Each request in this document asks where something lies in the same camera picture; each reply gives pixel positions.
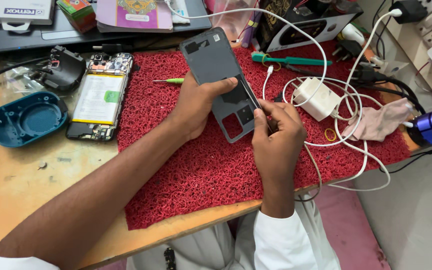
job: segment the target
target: wooden table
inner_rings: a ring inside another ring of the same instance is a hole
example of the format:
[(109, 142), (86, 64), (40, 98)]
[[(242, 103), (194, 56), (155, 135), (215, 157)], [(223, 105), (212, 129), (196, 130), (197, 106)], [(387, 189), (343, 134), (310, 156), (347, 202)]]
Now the wooden table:
[[(382, 87), (394, 89), (393, 85)], [(3, 91), (0, 84), (0, 106), (20, 97)], [(384, 93), (385, 101), (399, 98), (398, 95)], [(69, 96), (64, 100), (71, 110), (75, 105), (75, 98)], [(40, 206), (118, 153), (116, 140), (109, 143), (68, 140), (64, 133), (65, 129), (62, 129), (24, 148), (6, 148), (0, 145), (0, 241)], [(410, 150), (416, 150), (418, 146), (406, 132), (404, 135)], [(47, 163), (45, 169), (38, 169), (40, 161)], [(305, 187), (297, 192), (307, 192), (316, 187)], [(130, 231), (124, 211), (121, 211), (98, 243), (86, 254), (79, 267), (94, 269), (118, 261), (169, 240), (252, 212), (260, 205), (261, 200), (222, 205), (167, 218), (147, 229)]]

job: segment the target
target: red rubber mat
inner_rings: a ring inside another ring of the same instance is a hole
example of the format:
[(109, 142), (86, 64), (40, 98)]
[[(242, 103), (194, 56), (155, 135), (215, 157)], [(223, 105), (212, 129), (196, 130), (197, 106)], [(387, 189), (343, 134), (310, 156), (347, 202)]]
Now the red rubber mat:
[[(335, 41), (321, 43), (331, 56)], [(235, 50), (244, 76), (251, 84), (256, 96), (262, 97), (262, 87), (267, 74), (267, 67), (251, 60), (248, 49)], [(302, 46), (271, 53), (272, 57), (305, 57), (321, 59), (321, 53), (315, 45)], [(153, 83), (152, 80), (183, 78), (189, 70), (181, 52), (135, 53), (135, 63), (141, 70), (132, 75), (120, 120), (117, 135), (118, 150), (123, 151), (152, 128), (161, 123), (174, 108), (178, 99), (179, 85)], [(352, 62), (333, 63), (328, 66), (327, 75), (345, 81)], [(321, 66), (301, 66), (301, 68), (322, 72)], [(274, 71), (266, 86), (266, 99), (273, 100), (284, 85), (295, 77), (301, 77), (290, 70)], [(328, 85), (338, 95), (342, 91)], [(288, 87), (286, 99), (289, 100), (292, 89)], [(370, 95), (381, 101), (379, 92), (362, 90), (361, 94)], [(364, 107), (377, 106), (366, 98), (361, 98)], [(317, 122), (302, 108), (297, 108), (308, 132), (307, 141), (316, 144), (329, 144), (324, 136), (327, 128), (334, 129), (334, 120), (328, 117)], [(350, 116), (346, 103), (342, 102), (340, 114)], [(347, 125), (339, 121), (339, 130)], [(233, 204), (246, 200), (261, 199), (263, 189), (256, 169), (251, 146), (252, 133), (234, 144), (227, 142), (214, 116), (210, 115), (207, 126), (201, 136), (192, 140), (163, 165), (161, 169), (135, 194), (125, 207), (129, 230), (147, 228), (165, 218), (186, 214), (197, 210)], [(363, 148), (362, 142), (350, 142)], [(384, 164), (397, 163), (410, 156), (399, 130), (387, 136), (385, 141), (368, 142), (369, 152)], [(355, 175), (363, 165), (363, 154), (349, 147), (338, 144), (330, 147), (309, 146), (318, 163), (324, 182)], [(378, 164), (368, 159), (367, 170), (375, 169)], [(308, 153), (301, 151), (294, 172), (294, 187), (307, 187), (318, 183), (316, 169)]]

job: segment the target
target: disassembled smartphone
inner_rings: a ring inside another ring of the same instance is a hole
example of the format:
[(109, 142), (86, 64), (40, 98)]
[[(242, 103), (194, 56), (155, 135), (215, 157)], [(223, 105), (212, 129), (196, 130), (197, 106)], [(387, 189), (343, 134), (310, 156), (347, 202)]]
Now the disassembled smartphone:
[(94, 141), (114, 138), (132, 67), (131, 53), (91, 56), (66, 138)]
[[(212, 107), (212, 112), (227, 141), (234, 143), (254, 130), (253, 111), (261, 106), (244, 78), (243, 70), (223, 29), (216, 27), (196, 35), (181, 42), (179, 48), (198, 84), (237, 78), (237, 86), (229, 93), (217, 96)], [(225, 118), (234, 116), (242, 131), (230, 137), (223, 122)]]

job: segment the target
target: screwdriver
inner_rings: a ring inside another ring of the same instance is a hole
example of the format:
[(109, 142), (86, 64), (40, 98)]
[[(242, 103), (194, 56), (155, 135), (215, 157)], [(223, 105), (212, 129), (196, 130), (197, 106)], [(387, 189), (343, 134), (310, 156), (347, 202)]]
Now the screwdriver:
[(184, 81), (184, 78), (175, 78), (175, 79), (167, 79), (167, 80), (160, 80), (160, 81), (153, 81), (153, 82), (166, 82), (166, 83), (172, 83), (172, 84), (182, 84)]

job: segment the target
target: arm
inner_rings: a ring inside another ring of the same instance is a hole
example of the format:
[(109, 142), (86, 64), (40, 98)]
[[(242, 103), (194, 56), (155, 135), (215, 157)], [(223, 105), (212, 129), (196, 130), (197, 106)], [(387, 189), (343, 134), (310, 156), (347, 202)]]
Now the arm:
[(203, 131), (213, 99), (236, 78), (198, 86), (186, 74), (176, 107), (151, 132), (31, 214), (0, 242), (0, 257), (37, 257), (73, 269), (135, 193)]
[(268, 135), (265, 113), (254, 111), (254, 161), (264, 190), (254, 224), (255, 268), (317, 269), (309, 237), (294, 210), (293, 175), (306, 131), (293, 105), (259, 102), (277, 131)]

